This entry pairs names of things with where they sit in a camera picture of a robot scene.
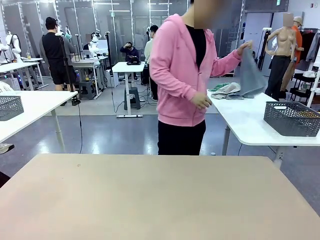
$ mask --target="step stool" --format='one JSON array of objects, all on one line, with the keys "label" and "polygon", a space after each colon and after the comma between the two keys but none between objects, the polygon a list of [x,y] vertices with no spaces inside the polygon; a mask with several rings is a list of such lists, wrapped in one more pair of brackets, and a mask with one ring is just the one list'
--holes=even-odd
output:
[{"label": "step stool", "polygon": [[[79,98],[86,97],[89,100],[93,100],[95,97],[95,90],[92,81],[80,81],[79,83]],[[86,88],[87,93],[82,93],[83,87]]]},{"label": "step stool", "polygon": [[[140,98],[139,98],[139,92],[137,87],[132,87],[129,89],[129,94],[133,94],[135,98],[135,103],[131,103],[131,108],[139,110],[141,108],[140,106]],[[127,90],[124,89],[124,110],[128,110],[127,106]]]}]

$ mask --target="wooden tabletop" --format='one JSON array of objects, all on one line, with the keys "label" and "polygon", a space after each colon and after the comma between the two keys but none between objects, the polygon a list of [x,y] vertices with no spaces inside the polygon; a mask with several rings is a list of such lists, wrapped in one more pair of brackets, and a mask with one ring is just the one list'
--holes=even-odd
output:
[{"label": "wooden tabletop", "polygon": [[0,188],[1,240],[319,240],[266,157],[41,154]]}]

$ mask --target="person in white shirt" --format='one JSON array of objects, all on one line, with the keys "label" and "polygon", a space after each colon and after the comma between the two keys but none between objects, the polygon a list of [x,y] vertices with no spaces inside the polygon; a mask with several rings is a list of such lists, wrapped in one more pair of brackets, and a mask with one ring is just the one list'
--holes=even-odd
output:
[{"label": "person in white shirt", "polygon": [[[149,64],[150,62],[150,54],[152,51],[152,44],[153,44],[153,38],[156,36],[156,32],[158,30],[158,26],[157,25],[152,25],[150,27],[150,38],[151,40],[148,41],[145,45],[144,48],[144,56],[145,56],[145,61],[147,64]],[[152,100],[154,101],[158,101],[158,85],[151,79],[150,77],[150,88],[151,88],[151,92],[152,92]]]}]

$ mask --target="fluorescent light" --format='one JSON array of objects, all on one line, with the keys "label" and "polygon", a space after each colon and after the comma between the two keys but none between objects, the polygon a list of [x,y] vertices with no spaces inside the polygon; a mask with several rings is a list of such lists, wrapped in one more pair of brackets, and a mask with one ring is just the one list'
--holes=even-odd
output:
[{"label": "fluorescent light", "polygon": [[95,2],[94,5],[120,5],[120,3]]},{"label": "fluorescent light", "polygon": [[130,10],[109,10],[109,12],[130,12]]}]

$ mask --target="gray plastic basket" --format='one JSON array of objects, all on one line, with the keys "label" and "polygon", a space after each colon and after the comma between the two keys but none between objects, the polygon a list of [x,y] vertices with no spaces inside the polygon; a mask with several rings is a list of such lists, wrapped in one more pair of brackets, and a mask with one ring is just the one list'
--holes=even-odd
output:
[{"label": "gray plastic basket", "polygon": [[0,96],[0,121],[8,121],[23,112],[20,96]]},{"label": "gray plastic basket", "polygon": [[264,120],[283,136],[316,137],[320,130],[320,114],[295,101],[267,101]]}]

